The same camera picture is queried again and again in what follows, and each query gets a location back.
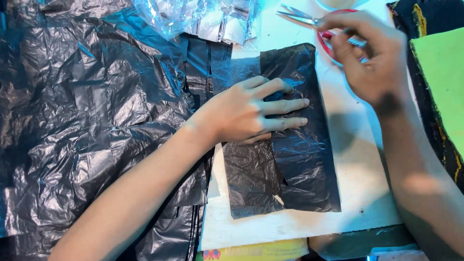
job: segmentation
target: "left hand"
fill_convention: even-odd
[[[213,146],[221,142],[253,143],[271,137],[271,131],[283,131],[307,124],[308,119],[273,118],[267,115],[287,114],[309,105],[308,99],[278,100],[263,99],[277,91],[293,93],[293,87],[280,78],[270,81],[256,76],[237,83],[224,91],[194,113],[186,122],[200,131]]]

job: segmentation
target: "black garbage bag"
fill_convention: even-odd
[[[6,28],[0,253],[46,260],[101,192],[212,96],[210,61],[231,49],[186,35],[167,42],[129,0],[9,2]],[[211,159],[191,169],[121,260],[194,259]]]
[[[332,147],[315,69],[315,48],[302,44],[262,52],[259,58],[217,62],[215,93],[244,79],[282,78],[291,95],[266,101],[308,98],[307,108],[284,117],[306,117],[306,126],[273,132],[272,141],[223,145],[231,215],[234,219],[283,209],[340,212]]]

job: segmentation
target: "tabletop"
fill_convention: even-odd
[[[308,212],[287,209],[267,215],[233,220],[220,144],[216,146],[208,203],[199,250],[226,248],[277,240],[343,233],[401,224],[382,164],[380,124],[372,107],[350,90],[342,69],[317,43],[316,32],[276,15],[280,3],[314,17],[328,13],[315,0],[269,0],[262,11],[259,51],[301,43],[316,46],[316,72],[328,118],[342,211]],[[368,10],[393,26],[385,0],[370,0],[359,10]],[[233,59],[256,57],[259,51],[235,46]]]

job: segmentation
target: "forearm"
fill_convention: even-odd
[[[189,126],[107,188],[53,249],[53,260],[112,260],[143,231],[214,142]]]
[[[431,234],[464,256],[464,196],[437,159],[412,101],[379,120],[391,186],[405,225],[429,258],[434,253],[427,252],[439,247]]]

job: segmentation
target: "scissors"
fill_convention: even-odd
[[[310,26],[314,26],[314,27],[317,27],[317,24],[319,23],[320,19],[317,19],[317,18],[314,18],[310,15],[308,15],[307,13],[305,12],[302,12],[296,8],[293,8],[293,7],[288,7],[284,4],[281,4],[281,6],[285,9],[287,9],[288,11],[292,12],[292,13],[286,13],[286,12],[281,12],[281,11],[277,11],[278,14],[281,14],[281,15],[284,15],[288,18],[291,18],[293,20],[296,20],[298,22],[302,22],[304,24],[307,24],[307,25],[310,25]],[[335,10],[331,13],[345,13],[345,12],[357,12],[358,10],[355,10],[355,9],[340,9],[340,10]],[[322,48],[324,49],[324,51],[330,56],[330,53],[332,51],[332,49],[330,49],[330,47],[327,46],[327,44],[325,43],[324,39],[331,39],[335,34],[331,31],[324,31],[324,32],[317,32],[317,39],[319,40],[319,43],[321,44]],[[358,41],[355,41],[354,39],[349,39],[348,42],[352,45],[355,45],[355,46],[358,46],[358,47],[361,47],[363,48],[364,45],[365,45],[365,42],[358,42]]]

